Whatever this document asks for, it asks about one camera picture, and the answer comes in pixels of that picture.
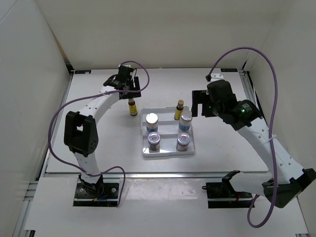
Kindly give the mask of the blue label jar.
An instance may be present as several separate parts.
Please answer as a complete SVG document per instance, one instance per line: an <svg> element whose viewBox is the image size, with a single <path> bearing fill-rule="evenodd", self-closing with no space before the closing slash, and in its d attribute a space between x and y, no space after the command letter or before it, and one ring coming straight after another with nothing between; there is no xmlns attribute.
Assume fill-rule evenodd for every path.
<svg viewBox="0 0 316 237"><path fill-rule="evenodd" d="M179 119L179 124L178 124L178 131L179 133L182 132L188 132L191 124L192 124L192 112L191 111L184 111Z"/></svg>
<svg viewBox="0 0 316 237"><path fill-rule="evenodd" d="M158 116L155 113L146 115L146 130L148 133L158 131Z"/></svg>

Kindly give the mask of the yellow sauce bottle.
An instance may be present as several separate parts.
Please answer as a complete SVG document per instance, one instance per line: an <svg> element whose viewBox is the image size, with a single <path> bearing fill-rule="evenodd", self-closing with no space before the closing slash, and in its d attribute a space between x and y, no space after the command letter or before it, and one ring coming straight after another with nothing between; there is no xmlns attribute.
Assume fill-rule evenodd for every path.
<svg viewBox="0 0 316 237"><path fill-rule="evenodd" d="M128 99L129 112L131 116L136 116L138 114L136 102L133 98Z"/></svg>
<svg viewBox="0 0 316 237"><path fill-rule="evenodd" d="M179 120L182 114L184 108L184 101L183 100L179 100L176 106L176 110L175 110L175 114L174 114L174 119L175 120Z"/></svg>

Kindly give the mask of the orange spice jar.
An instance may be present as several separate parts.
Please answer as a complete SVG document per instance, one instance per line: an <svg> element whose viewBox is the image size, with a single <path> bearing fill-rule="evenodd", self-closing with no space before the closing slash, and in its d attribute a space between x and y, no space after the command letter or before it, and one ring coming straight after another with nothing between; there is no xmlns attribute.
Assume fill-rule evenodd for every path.
<svg viewBox="0 0 316 237"><path fill-rule="evenodd" d="M177 137L176 149L180 152L184 152L188 149L190 144L190 136L188 133L180 133Z"/></svg>

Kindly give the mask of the dark spice jar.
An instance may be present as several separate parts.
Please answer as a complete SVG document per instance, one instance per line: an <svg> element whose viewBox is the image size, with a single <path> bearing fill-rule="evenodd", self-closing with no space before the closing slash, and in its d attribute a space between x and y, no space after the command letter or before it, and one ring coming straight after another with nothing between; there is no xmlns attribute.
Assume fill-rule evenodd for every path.
<svg viewBox="0 0 316 237"><path fill-rule="evenodd" d="M151 132L148 134L148 146L152 151L160 149L160 135L157 132Z"/></svg>

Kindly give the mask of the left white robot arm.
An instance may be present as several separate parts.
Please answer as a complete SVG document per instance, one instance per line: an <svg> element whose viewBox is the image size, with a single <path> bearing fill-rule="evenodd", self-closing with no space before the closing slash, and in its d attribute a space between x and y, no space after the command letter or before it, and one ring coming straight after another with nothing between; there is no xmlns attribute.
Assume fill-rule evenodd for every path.
<svg viewBox="0 0 316 237"><path fill-rule="evenodd" d="M97 123L119 100L141 97L137 70L130 65L120 65L118 73L110 76L98 93L77 112L68 112L65 119L64 144L74 154L83 169L79 179L83 189L93 198L105 194L103 176L98 168L95 150L98 145Z"/></svg>

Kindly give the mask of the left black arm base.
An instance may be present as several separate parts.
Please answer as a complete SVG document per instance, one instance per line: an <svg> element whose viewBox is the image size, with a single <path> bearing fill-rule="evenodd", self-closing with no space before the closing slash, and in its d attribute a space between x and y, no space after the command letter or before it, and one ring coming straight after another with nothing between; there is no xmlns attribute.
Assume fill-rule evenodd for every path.
<svg viewBox="0 0 316 237"><path fill-rule="evenodd" d="M122 182L98 177L96 183L88 183L79 176L74 193L73 206L118 207L125 179Z"/></svg>

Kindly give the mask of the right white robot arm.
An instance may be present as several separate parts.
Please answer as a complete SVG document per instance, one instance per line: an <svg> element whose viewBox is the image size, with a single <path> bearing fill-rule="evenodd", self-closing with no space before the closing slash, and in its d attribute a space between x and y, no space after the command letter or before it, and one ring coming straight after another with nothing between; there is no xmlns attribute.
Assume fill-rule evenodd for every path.
<svg viewBox="0 0 316 237"><path fill-rule="evenodd" d="M198 105L202 116L219 117L242 136L256 151L268 168L268 173L251 175L234 170L220 183L214 193L234 197L246 192L266 197L269 202L284 208L315 179L312 168L304 168L287 152L275 136L270 134L261 112L250 100L239 101L231 85L223 79L213 81L206 90L192 91L192 116L197 117Z"/></svg>

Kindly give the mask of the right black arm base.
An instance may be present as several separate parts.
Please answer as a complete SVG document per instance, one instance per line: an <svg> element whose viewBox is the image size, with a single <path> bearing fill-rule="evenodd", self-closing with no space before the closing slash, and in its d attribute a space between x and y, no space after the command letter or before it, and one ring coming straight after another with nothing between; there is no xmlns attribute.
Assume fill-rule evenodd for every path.
<svg viewBox="0 0 316 237"><path fill-rule="evenodd" d="M225 175L221 182L207 182L202 189L206 191L208 208L249 208L253 196L247 192L233 190L230 180L240 171L234 170Z"/></svg>

